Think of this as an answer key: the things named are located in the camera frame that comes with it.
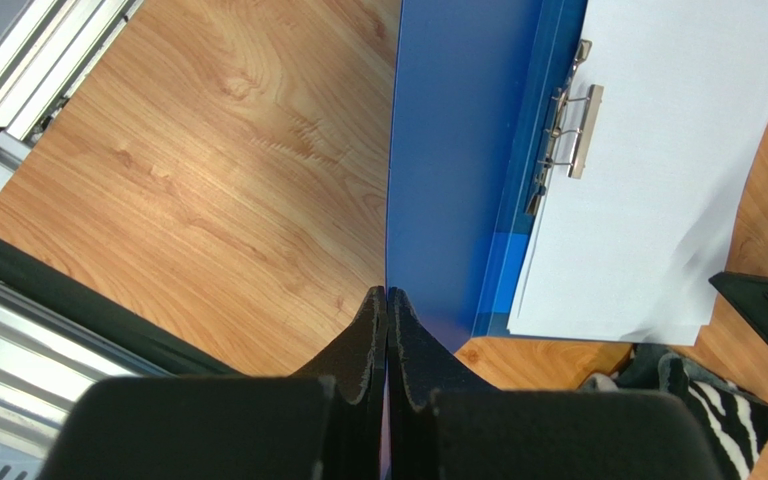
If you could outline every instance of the black and white striped cloth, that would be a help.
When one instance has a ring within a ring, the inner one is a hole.
[[[700,422],[725,480],[744,480],[768,442],[768,404],[663,345],[642,344],[620,374],[592,375],[584,390],[660,390]]]

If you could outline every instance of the blue folder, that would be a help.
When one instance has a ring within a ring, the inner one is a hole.
[[[404,0],[386,283],[456,350],[507,323],[534,217],[554,92],[586,0]]]

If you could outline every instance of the clipboard clip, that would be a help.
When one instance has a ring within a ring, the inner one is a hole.
[[[588,87],[588,93],[582,98],[570,98],[570,88],[573,85],[573,78],[579,66],[588,59],[591,52],[592,43],[590,40],[580,40],[579,47],[576,49],[576,55],[570,66],[570,71],[565,80],[564,87],[557,89],[556,94],[551,97],[550,104],[552,108],[551,127],[545,132],[549,136],[547,141],[547,150],[544,158],[538,161],[542,168],[535,177],[537,188],[535,194],[526,207],[526,213],[535,215],[538,211],[540,199],[546,194],[547,181],[552,167],[556,165],[567,165],[567,176],[574,179],[581,179],[585,170],[585,160],[588,156],[588,148],[591,146],[591,137],[594,133],[594,127],[597,124],[597,114],[600,110],[600,103],[603,100],[603,86],[591,85]],[[582,109],[582,118],[576,128],[562,130],[562,119],[565,109],[571,103],[585,102]],[[574,135],[573,146],[570,156],[566,161],[558,161],[554,158],[558,139],[563,135]]]

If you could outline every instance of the binder clip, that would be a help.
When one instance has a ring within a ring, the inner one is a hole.
[[[548,135],[547,150],[544,158],[538,161],[539,171],[535,176],[535,194],[527,204],[526,213],[535,215],[540,205],[540,199],[546,194],[547,182],[550,172],[554,166],[567,165],[567,176],[574,179],[581,179],[585,170],[585,159],[588,156],[588,147],[591,145],[591,136],[594,133],[594,126],[597,123],[597,113],[600,109],[600,102],[603,99],[603,86],[591,85],[588,87],[588,93],[581,98],[570,98],[570,88],[573,85],[573,78],[579,66],[588,59],[588,53],[591,51],[590,40],[580,40],[579,48],[576,50],[573,63],[570,66],[570,72],[565,80],[564,87],[559,88],[552,97],[553,104],[550,103],[552,122],[551,127],[546,129]],[[582,117],[576,128],[562,130],[562,119],[567,107],[575,102],[585,102],[582,111]],[[563,135],[573,135],[573,144],[570,157],[567,161],[557,161],[554,158],[558,140]]]

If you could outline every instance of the wooden floor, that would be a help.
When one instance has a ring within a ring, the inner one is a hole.
[[[294,370],[383,282],[398,13],[147,0],[0,195],[0,237],[243,372]],[[768,131],[729,268],[768,275]],[[474,339],[458,357],[556,389],[628,350]],[[684,351],[768,400],[768,348],[724,302]]]

